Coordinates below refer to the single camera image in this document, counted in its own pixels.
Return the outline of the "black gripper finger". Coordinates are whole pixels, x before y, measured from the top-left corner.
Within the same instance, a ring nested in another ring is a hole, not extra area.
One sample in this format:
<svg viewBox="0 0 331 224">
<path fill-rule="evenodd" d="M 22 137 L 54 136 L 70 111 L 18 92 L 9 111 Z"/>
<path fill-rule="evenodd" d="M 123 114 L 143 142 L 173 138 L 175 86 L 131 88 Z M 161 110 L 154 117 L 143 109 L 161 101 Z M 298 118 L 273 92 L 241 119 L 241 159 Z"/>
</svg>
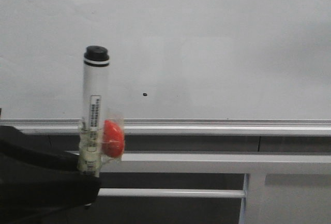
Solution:
<svg viewBox="0 0 331 224">
<path fill-rule="evenodd" d="M 29 223 L 95 202 L 100 179 L 81 174 L 78 156 L 1 126 L 1 223 Z"/>
</svg>

